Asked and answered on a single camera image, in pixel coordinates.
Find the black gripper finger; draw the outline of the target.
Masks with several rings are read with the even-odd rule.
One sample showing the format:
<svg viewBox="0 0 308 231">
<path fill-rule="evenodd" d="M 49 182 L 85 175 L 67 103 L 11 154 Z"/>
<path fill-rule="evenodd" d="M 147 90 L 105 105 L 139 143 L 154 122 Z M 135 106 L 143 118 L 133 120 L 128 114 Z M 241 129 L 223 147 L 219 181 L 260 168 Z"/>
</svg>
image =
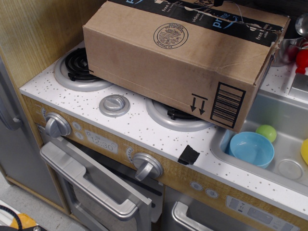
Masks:
<svg viewBox="0 0 308 231">
<path fill-rule="evenodd" d="M 226 0 L 215 0 L 215 7 L 222 6 Z"/>
</svg>

